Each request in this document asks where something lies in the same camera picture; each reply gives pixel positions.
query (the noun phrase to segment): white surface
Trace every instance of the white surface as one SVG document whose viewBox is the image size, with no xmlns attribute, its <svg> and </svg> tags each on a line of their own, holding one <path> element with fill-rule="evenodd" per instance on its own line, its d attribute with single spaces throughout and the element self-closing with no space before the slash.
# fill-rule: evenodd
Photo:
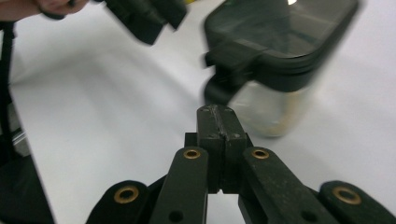
<svg viewBox="0 0 396 224">
<path fill-rule="evenodd" d="M 12 95 L 57 223 L 84 223 L 122 180 L 166 174 L 195 132 L 204 69 L 199 1 L 154 47 L 135 41 L 103 5 L 63 21 L 17 24 Z M 396 2 L 367 1 L 326 65 L 314 102 L 291 133 L 252 136 L 307 186 L 339 179 L 396 214 Z M 243 223 L 236 196 L 210 196 L 207 223 Z"/>
</svg>

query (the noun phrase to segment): finger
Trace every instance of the finger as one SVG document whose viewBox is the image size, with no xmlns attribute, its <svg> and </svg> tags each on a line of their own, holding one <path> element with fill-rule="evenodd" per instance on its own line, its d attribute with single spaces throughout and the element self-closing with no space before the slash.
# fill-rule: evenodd
<svg viewBox="0 0 396 224">
<path fill-rule="evenodd" d="M 53 14 L 57 14 L 57 15 L 68 15 L 68 14 L 72 14 L 72 13 L 76 13 L 80 10 L 82 10 L 85 5 L 87 5 L 88 0 L 76 0 L 74 5 L 71 7 L 68 4 L 68 0 L 67 1 L 62 1 L 61 5 L 48 5 L 47 7 L 41 7 L 43 10 L 49 12 L 49 13 L 53 13 Z"/>
<path fill-rule="evenodd" d="M 36 0 L 36 1 L 41 8 L 47 11 L 51 11 L 57 7 L 64 6 L 68 2 L 68 0 Z"/>
</svg>

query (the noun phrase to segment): transparent jar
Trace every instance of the transparent jar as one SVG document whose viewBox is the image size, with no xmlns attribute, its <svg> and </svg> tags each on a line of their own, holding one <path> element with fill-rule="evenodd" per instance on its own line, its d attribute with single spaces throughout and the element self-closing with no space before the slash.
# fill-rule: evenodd
<svg viewBox="0 0 396 224">
<path fill-rule="evenodd" d="M 228 103 L 244 128 L 269 137 L 282 136 L 304 113 L 313 88 L 282 92 L 249 81 Z"/>
<path fill-rule="evenodd" d="M 227 105 L 246 127 L 285 134 L 304 113 L 319 68 L 358 0 L 226 0 L 205 20 L 207 104 Z"/>
</svg>

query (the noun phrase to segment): black lid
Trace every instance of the black lid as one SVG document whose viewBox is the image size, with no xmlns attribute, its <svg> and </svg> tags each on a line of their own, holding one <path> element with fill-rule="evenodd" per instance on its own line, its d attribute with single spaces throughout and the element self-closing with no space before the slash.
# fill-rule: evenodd
<svg viewBox="0 0 396 224">
<path fill-rule="evenodd" d="M 254 62 L 233 64 L 259 66 L 256 70 L 264 73 L 256 73 L 256 76 L 266 76 L 265 71 L 269 71 L 272 77 L 279 74 L 295 79 L 298 75 L 308 81 L 312 74 L 304 77 L 303 73 L 317 67 L 328 54 L 357 6 L 357 0 L 228 0 L 205 20 L 210 51 L 216 52 L 216 55 L 209 52 L 206 60 L 217 65 L 216 60 L 224 58 L 219 48 L 243 45 L 243 48 L 255 51 L 249 53 L 254 55 Z M 287 87 L 287 91 L 301 87 Z"/>
</svg>

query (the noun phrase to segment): screw hole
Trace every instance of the screw hole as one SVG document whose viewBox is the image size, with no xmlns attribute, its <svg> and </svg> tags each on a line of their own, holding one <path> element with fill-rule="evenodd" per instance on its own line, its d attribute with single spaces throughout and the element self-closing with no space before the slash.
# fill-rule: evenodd
<svg viewBox="0 0 396 224">
<path fill-rule="evenodd" d="M 361 197 L 352 189 L 346 187 L 336 187 L 332 190 L 332 194 L 344 203 L 360 204 Z"/>
<path fill-rule="evenodd" d="M 301 212 L 301 217 L 309 222 L 317 222 L 318 217 L 312 212 L 303 211 Z"/>
<path fill-rule="evenodd" d="M 169 220 L 172 222 L 180 222 L 183 220 L 183 213 L 180 211 L 173 211 L 169 214 Z"/>
<path fill-rule="evenodd" d="M 256 149 L 252 152 L 253 156 L 257 159 L 263 160 L 263 159 L 267 159 L 270 154 L 268 154 L 268 152 L 262 150 L 262 149 Z"/>
<path fill-rule="evenodd" d="M 117 190 L 114 194 L 116 203 L 131 203 L 139 195 L 139 190 L 135 186 L 125 186 Z"/>
<path fill-rule="evenodd" d="M 198 157 L 201 156 L 201 153 L 195 149 L 189 149 L 184 152 L 184 157 L 187 159 L 197 159 Z"/>
</svg>

